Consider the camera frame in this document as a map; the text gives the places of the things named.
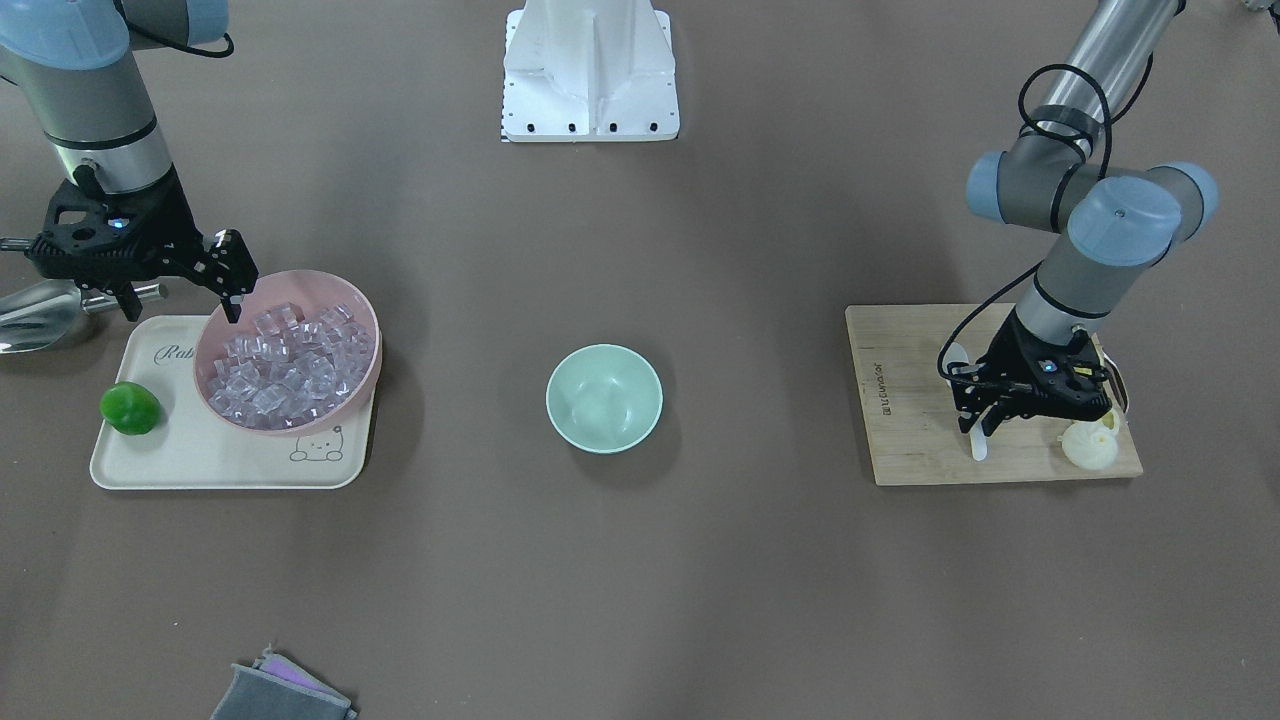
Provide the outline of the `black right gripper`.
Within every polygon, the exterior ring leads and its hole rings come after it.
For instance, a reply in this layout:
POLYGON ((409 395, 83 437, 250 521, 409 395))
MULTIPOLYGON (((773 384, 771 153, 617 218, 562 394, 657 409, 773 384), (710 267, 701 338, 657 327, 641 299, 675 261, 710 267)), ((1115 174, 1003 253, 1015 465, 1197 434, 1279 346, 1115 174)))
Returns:
POLYGON ((24 255, 47 279, 108 291, 128 322, 140 319, 143 304, 125 283, 182 277, 212 291, 237 324, 259 279, 241 232, 204 241, 174 167, 141 190, 110 193, 99 167, 79 164, 55 191, 24 255))

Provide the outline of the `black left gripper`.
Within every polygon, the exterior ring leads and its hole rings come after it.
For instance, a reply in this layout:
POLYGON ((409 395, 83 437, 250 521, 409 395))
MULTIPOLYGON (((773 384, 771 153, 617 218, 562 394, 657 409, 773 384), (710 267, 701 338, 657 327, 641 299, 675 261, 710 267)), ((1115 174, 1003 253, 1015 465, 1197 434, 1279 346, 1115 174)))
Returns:
POLYGON ((984 355, 969 365, 948 365, 957 427, 970 433, 986 411, 984 437, 1014 418, 1097 420, 1112 407, 1105 388, 1108 378, 1083 329, 1071 333, 1065 345, 1052 345, 1028 331, 1015 311, 984 355))

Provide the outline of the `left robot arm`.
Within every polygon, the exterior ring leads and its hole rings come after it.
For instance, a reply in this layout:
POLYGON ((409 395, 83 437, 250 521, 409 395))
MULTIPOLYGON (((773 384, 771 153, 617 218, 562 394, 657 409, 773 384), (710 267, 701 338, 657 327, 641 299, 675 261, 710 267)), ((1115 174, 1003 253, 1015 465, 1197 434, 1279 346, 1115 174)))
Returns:
POLYGON ((947 341, 937 370, 957 427, 991 437, 1014 418, 1096 421, 1112 406, 1111 373, 1093 336, 1137 279, 1194 238, 1219 206, 1203 168, 1114 165, 1114 129, 1149 77, 1180 1, 1101 1, 1065 61, 1034 70, 1048 90, 1010 149, 982 156, 966 181, 978 217, 1055 234, 1021 279, 1027 292, 988 348, 969 359, 947 341))

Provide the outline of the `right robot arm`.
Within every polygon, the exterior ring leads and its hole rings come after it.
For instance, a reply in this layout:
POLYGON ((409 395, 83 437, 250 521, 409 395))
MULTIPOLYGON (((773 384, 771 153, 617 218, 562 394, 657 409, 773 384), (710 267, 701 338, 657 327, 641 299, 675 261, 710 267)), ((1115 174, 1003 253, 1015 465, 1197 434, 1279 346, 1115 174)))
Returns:
POLYGON ((114 301, 129 320, 136 284, 180 277, 210 290, 228 322, 259 269, 233 229, 198 229, 134 55, 166 47, 224 59, 225 1, 5 1, 3 78, 26 96, 65 178, 42 229, 8 241, 42 278, 114 301))

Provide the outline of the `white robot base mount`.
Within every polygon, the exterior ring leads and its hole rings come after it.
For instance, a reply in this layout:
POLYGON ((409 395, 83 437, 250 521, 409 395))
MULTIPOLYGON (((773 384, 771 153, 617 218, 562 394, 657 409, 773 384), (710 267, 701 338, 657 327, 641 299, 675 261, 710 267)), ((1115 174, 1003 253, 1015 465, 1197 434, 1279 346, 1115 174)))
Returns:
POLYGON ((504 29, 503 141, 678 137, 668 13, 649 1, 526 1, 506 17, 504 29))

